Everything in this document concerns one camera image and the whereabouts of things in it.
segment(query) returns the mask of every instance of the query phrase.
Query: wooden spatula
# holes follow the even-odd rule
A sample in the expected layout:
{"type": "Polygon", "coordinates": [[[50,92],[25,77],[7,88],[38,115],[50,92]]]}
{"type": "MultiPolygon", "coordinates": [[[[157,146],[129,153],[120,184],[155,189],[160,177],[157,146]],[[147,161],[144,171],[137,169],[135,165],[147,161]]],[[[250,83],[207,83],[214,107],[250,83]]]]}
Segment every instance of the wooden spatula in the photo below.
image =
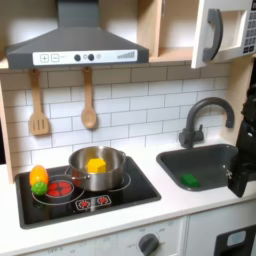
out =
{"type": "Polygon", "coordinates": [[[92,70],[91,68],[83,69],[84,75],[84,96],[85,108],[82,112],[81,118],[86,128],[92,129],[96,125],[97,117],[92,106],[92,70]]]}
{"type": "Polygon", "coordinates": [[[40,89],[39,89],[39,70],[30,70],[30,81],[32,87],[32,97],[34,104],[34,113],[30,117],[29,128],[33,135],[47,134],[49,132],[49,122],[42,112],[40,89]]]}

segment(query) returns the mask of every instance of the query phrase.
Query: silver pot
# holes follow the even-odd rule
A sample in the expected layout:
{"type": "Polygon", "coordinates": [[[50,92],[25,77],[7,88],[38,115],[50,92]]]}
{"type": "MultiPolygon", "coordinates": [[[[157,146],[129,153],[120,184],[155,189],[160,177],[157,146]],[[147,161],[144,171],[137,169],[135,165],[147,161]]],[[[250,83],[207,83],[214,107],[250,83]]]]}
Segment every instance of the silver pot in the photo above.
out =
{"type": "Polygon", "coordinates": [[[74,152],[69,158],[69,168],[65,175],[72,179],[76,187],[89,191],[109,190],[123,181],[125,153],[109,147],[88,147],[74,152]],[[91,158],[102,158],[106,162],[105,173],[88,173],[91,158]]]}

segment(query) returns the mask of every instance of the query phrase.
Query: gray sink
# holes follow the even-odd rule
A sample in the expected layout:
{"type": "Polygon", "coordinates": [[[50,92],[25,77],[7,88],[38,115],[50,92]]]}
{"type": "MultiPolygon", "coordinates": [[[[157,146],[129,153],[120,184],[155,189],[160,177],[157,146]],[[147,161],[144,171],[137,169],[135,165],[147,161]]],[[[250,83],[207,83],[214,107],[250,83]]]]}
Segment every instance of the gray sink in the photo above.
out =
{"type": "Polygon", "coordinates": [[[227,185],[226,171],[231,158],[237,152],[236,147],[218,144],[164,152],[157,156],[157,162],[181,188],[189,191],[204,191],[227,185]],[[186,174],[193,175],[200,186],[184,185],[181,177],[186,174]]]}

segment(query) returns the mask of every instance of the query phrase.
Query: stovetop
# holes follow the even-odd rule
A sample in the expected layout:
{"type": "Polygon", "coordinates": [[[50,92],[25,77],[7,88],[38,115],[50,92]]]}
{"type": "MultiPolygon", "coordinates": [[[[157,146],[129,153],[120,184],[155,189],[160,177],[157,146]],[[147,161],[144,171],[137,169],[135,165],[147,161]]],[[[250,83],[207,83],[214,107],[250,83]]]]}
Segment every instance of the stovetop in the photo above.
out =
{"type": "Polygon", "coordinates": [[[67,168],[68,166],[62,166],[48,169],[50,182],[44,196],[32,194],[29,173],[16,176],[22,228],[45,226],[161,199],[157,190],[130,157],[126,159],[122,184],[103,192],[89,192],[75,187],[71,179],[64,175],[67,168]]]}

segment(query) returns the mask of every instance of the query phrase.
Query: gray faucet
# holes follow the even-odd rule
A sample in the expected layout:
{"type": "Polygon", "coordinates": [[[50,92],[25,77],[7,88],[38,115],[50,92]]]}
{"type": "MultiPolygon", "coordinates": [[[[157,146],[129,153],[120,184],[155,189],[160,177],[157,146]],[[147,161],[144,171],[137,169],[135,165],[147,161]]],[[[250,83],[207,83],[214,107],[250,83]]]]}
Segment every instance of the gray faucet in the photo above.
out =
{"type": "Polygon", "coordinates": [[[235,114],[230,104],[221,98],[206,98],[198,101],[189,111],[186,128],[179,134],[180,145],[183,148],[193,148],[193,143],[204,140],[203,125],[200,125],[198,131],[194,130],[195,117],[200,109],[208,105],[219,105],[227,112],[226,127],[233,128],[235,123],[235,114]]]}

